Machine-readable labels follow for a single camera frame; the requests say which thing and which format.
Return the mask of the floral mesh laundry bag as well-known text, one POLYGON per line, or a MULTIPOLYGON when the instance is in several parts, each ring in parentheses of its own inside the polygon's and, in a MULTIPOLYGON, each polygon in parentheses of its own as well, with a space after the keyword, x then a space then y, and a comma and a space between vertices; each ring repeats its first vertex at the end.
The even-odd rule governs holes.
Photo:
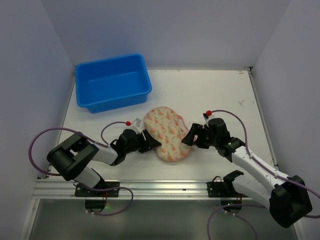
POLYGON ((151 137, 161 143, 155 149, 161 160, 174 163, 190 153, 191 147, 182 143, 189 129, 173 109, 166 106, 153 108, 145 115, 143 123, 151 137))

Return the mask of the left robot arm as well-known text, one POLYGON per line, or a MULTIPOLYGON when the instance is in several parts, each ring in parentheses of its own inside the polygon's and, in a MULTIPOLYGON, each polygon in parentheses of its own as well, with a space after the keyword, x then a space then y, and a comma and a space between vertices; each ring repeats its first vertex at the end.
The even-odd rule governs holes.
POLYGON ((64 180, 74 180, 89 190, 100 192, 106 188, 105 180, 97 171, 88 167, 91 161, 117 166, 130 153, 142 154, 161 145, 146 130, 137 132, 125 129, 118 139, 106 148, 98 147, 96 143, 91 143, 75 133, 52 149, 46 159, 64 180))

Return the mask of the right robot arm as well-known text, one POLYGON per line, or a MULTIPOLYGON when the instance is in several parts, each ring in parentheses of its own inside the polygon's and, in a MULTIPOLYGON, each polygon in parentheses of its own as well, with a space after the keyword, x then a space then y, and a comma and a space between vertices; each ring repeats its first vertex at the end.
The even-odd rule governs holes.
POLYGON ((297 175, 290 177, 264 163, 246 143, 230 135, 223 119, 208 119, 204 125, 192 124, 182 143, 201 149, 214 147, 220 156, 242 168, 225 175, 219 187, 208 182, 209 190, 222 196, 243 195, 253 199, 267 208, 283 228, 312 211, 303 179, 297 175))

